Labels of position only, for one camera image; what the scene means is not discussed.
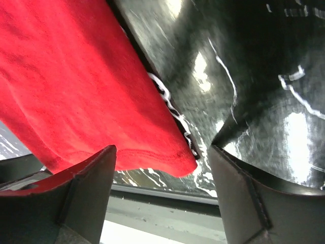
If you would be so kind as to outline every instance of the white surface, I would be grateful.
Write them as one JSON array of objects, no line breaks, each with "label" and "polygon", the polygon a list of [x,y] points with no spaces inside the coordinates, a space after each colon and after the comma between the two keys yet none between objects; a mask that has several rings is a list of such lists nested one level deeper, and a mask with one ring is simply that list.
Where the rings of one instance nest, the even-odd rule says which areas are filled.
[{"label": "white surface", "polygon": [[133,229],[124,225],[105,220],[101,236],[101,244],[132,243],[132,244],[182,244],[158,235]]}]

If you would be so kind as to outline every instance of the black marble countertop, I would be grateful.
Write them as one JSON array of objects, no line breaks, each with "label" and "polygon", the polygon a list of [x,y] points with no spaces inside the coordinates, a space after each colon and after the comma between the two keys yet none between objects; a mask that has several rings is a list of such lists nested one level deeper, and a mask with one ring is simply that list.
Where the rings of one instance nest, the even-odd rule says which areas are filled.
[{"label": "black marble countertop", "polygon": [[[322,189],[325,4],[116,1],[203,156],[185,178],[139,169],[116,172],[114,183],[217,197],[207,159],[213,142],[277,177]],[[0,158],[27,153],[0,130]]]}]

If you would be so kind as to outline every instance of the red fabric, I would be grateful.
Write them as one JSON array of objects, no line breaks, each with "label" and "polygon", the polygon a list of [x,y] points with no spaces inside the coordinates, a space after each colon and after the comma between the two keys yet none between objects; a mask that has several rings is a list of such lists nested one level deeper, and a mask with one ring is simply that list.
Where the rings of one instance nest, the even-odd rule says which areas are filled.
[{"label": "red fabric", "polygon": [[197,164],[104,0],[0,3],[0,119],[54,173],[109,144],[116,170]]}]

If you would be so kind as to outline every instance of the black marble surface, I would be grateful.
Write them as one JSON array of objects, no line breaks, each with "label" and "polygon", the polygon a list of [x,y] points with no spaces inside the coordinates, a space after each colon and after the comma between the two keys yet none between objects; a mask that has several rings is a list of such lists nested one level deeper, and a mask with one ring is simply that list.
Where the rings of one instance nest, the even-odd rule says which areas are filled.
[{"label": "black marble surface", "polygon": [[[184,113],[203,157],[185,178],[139,169],[116,172],[116,184],[217,197],[207,159],[213,141],[275,176],[322,188],[325,5],[321,1],[117,3]],[[8,148],[4,140],[15,148],[19,143],[4,131],[0,157],[26,153],[26,148],[22,153]]]}]

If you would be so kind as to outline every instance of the black object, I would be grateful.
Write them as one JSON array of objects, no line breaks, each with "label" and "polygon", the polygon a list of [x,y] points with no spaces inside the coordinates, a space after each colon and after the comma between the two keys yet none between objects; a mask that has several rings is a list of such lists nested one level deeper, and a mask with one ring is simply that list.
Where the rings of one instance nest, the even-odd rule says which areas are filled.
[{"label": "black object", "polygon": [[0,161],[0,184],[36,173],[43,164],[34,156],[26,155]]},{"label": "black object", "polygon": [[211,146],[209,159],[229,244],[325,242],[325,192],[275,177]]},{"label": "black object", "polygon": [[23,186],[28,190],[0,191],[0,243],[99,243],[115,161],[116,147],[108,146],[73,167]]}]

